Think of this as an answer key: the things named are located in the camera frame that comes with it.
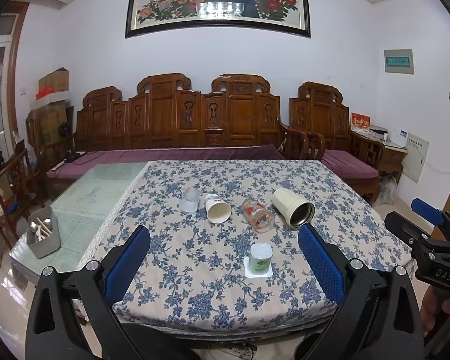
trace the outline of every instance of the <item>gray storage bin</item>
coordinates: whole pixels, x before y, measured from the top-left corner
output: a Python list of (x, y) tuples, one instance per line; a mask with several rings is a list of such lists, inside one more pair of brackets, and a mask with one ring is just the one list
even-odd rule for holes
[[(39, 242), (35, 242), (35, 234), (32, 233), (32, 229), (30, 228), (30, 223), (32, 222), (35, 222), (37, 225), (40, 224), (37, 218), (40, 218), (42, 222), (44, 221), (44, 219), (50, 218), (52, 220), (53, 227), (52, 235), (49, 235)], [(56, 220), (55, 213), (53, 212), (51, 207), (39, 209), (38, 211), (35, 211), (33, 214), (31, 214), (28, 218), (27, 245), (37, 259), (41, 259), (42, 257), (45, 257), (60, 248), (59, 223)]]

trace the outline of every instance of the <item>purple cushion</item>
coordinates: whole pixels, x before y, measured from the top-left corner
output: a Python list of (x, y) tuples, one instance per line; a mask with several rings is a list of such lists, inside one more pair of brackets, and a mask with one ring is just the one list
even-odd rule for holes
[(344, 179), (372, 179), (378, 177), (378, 170), (372, 168), (343, 150), (325, 150), (322, 164)]
[(274, 145), (252, 147), (213, 147), (190, 149), (141, 149), (89, 152), (73, 163), (66, 163), (55, 171), (51, 179), (78, 179), (98, 164), (124, 164), (157, 160), (283, 160)]

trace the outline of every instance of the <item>plastic bag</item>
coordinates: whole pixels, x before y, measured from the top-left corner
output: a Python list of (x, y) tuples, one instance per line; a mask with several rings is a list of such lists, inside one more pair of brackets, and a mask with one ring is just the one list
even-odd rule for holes
[[(13, 140), (15, 141), (15, 144), (20, 142), (22, 139), (20, 138), (20, 135), (18, 135), (18, 132), (12, 131)], [(32, 169), (37, 168), (38, 166), (38, 160), (37, 155), (35, 154), (35, 150), (27, 141), (25, 141), (25, 148), (28, 152), (28, 159), (30, 160), (30, 166)]]
[(397, 182), (393, 174), (383, 176), (382, 180), (380, 180), (380, 193), (374, 205), (394, 204), (396, 191)]

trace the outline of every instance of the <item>coffee table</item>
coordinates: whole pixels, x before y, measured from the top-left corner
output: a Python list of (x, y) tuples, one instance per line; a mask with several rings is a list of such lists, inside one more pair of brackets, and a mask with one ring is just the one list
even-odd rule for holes
[(74, 271), (91, 240), (145, 163), (96, 165), (73, 183), (53, 203), (58, 219), (61, 247), (37, 259), (23, 234), (9, 253), (11, 264), (35, 285), (46, 266), (58, 272)]
[[(193, 214), (179, 210), (186, 187), (201, 193)], [(315, 205), (312, 225), (348, 258), (358, 257), (375, 269), (403, 265), (413, 270), (408, 246), (389, 233), (377, 212), (334, 173), (318, 161), (284, 160), (151, 163), (77, 268), (102, 259), (138, 225), (145, 225), (150, 250), (123, 301), (113, 306), (121, 321), (203, 340), (250, 339), (323, 324), (336, 304), (325, 297), (305, 261), (298, 233), (271, 204), (279, 187)], [(207, 193), (217, 193), (231, 205), (226, 222), (215, 225), (207, 220)], [(252, 230), (241, 212), (245, 198), (257, 199), (275, 212), (272, 230)], [(245, 277), (243, 259), (254, 242), (272, 246), (272, 277)]]

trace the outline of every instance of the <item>metal screw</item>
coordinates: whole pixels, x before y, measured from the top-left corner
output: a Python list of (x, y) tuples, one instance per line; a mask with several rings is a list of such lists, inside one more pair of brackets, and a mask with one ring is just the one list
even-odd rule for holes
[(53, 272), (53, 268), (51, 266), (47, 266), (43, 269), (42, 275), (49, 276), (52, 274), (52, 272)]
[(98, 268), (98, 261), (90, 261), (89, 263), (87, 263), (87, 270), (88, 271), (94, 271), (95, 269)]
[(359, 259), (353, 259), (350, 261), (350, 265), (355, 269), (362, 269), (363, 263)]
[(407, 274), (407, 270), (405, 268), (403, 268), (401, 265), (397, 266), (395, 268), (395, 270), (397, 271), (397, 273), (401, 276), (404, 276)]

